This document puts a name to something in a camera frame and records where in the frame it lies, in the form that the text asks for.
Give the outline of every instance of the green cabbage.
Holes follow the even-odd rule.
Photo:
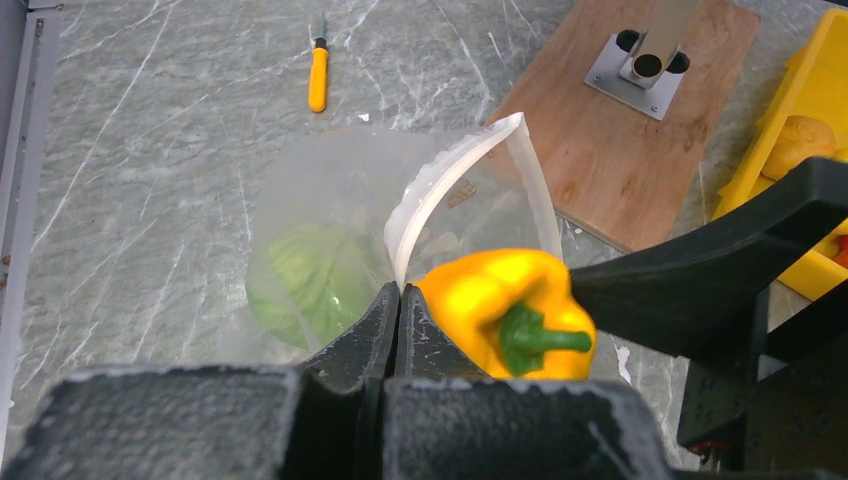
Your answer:
[[[280,340],[312,352],[365,313],[379,282],[364,238],[301,225],[255,251],[245,290],[256,318]]]

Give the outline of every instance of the transparent plastic bag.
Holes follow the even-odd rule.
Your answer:
[[[486,159],[513,175],[493,173]],[[266,182],[245,279],[250,315],[234,316],[219,342],[230,361],[239,352],[287,358],[263,331],[314,353],[353,325],[384,283],[403,285],[468,253],[528,247],[562,258],[522,114],[473,133],[354,127],[306,138],[282,153]]]

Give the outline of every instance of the orange handle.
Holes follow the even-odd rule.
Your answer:
[[[326,48],[312,50],[312,71],[309,75],[309,108],[321,113],[327,108],[327,61],[330,53]]]

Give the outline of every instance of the yellow plastic container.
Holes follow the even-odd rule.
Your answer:
[[[786,64],[786,76],[733,179],[719,191],[721,202],[713,218],[742,205],[774,182],[760,175],[786,118],[813,117],[827,123],[836,134],[837,157],[848,148],[848,12],[829,10],[822,16],[807,46]],[[848,230],[848,220],[836,230]],[[828,251],[825,239],[779,277],[780,281],[815,300],[848,279],[848,269],[820,253]]]

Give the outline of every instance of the wooden board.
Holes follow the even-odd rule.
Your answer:
[[[681,44],[691,67],[656,121],[583,78],[610,35],[646,28],[659,3],[581,0],[489,119],[523,111],[554,207],[626,250],[668,238],[760,24],[701,0]]]

